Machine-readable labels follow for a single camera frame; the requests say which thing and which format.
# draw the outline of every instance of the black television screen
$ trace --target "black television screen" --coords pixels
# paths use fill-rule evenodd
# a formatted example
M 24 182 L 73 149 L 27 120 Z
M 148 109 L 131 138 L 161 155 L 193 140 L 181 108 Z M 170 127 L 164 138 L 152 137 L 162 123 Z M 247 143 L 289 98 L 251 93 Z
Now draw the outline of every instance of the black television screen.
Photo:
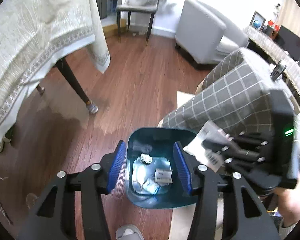
M 287 50 L 294 60 L 300 57 L 300 38 L 286 27 L 281 26 L 274 41 L 282 49 Z

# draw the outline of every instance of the beige curtain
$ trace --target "beige curtain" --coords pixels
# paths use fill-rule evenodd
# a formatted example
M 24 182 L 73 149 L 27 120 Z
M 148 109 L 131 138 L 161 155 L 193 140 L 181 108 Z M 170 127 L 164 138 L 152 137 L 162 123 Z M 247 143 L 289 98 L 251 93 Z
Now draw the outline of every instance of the beige curtain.
M 275 23 L 283 25 L 300 37 L 300 7 L 295 0 L 284 0 Z

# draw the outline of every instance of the wooden floor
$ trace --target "wooden floor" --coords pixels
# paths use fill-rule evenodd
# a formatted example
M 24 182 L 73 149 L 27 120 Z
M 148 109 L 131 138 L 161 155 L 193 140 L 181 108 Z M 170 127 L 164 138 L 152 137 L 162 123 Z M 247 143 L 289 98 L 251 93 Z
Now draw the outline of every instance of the wooden floor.
M 177 90 L 194 93 L 209 71 L 196 71 L 175 50 L 174 40 L 152 35 L 107 39 L 111 63 L 99 73 L 85 49 L 66 60 L 83 89 L 99 107 L 89 115 L 85 105 L 52 69 L 41 85 L 42 97 L 35 90 L 21 106 L 11 145 L 0 154 L 0 201 L 13 226 L 0 220 L 15 237 L 27 216 L 26 195 L 40 195 L 44 186 L 60 170 L 84 170 L 113 152 L 117 142 L 143 126 L 158 122 L 177 106 Z M 124 174 L 116 189 L 103 197 L 112 239 L 117 228 L 134 224 L 145 240 L 166 240 L 172 210 L 147 210 L 134 206 L 125 196 Z M 77 238 L 84 239 L 76 199 Z

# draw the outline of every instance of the chair seat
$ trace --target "chair seat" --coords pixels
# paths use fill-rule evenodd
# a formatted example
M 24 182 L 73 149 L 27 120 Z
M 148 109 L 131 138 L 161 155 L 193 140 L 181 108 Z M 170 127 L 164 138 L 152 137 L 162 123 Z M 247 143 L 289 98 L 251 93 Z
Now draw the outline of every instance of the chair seat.
M 117 11 L 155 13 L 157 11 L 157 6 L 156 5 L 140 6 L 140 5 L 121 4 L 121 5 L 117 6 Z
M 216 51 L 221 53 L 226 53 L 227 55 L 229 55 L 231 52 L 235 51 L 238 48 L 239 46 L 235 42 L 233 42 L 231 39 L 227 38 L 226 36 L 223 36 L 221 38 L 219 45 L 216 48 Z

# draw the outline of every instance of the globe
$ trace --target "globe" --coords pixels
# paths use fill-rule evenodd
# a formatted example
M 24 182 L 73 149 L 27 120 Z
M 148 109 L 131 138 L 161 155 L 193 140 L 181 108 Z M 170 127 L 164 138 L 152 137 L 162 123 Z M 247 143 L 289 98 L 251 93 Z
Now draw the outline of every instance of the globe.
M 260 22 L 258 20 L 255 20 L 252 25 L 255 28 L 259 28 L 261 26 L 261 24 L 260 24 Z

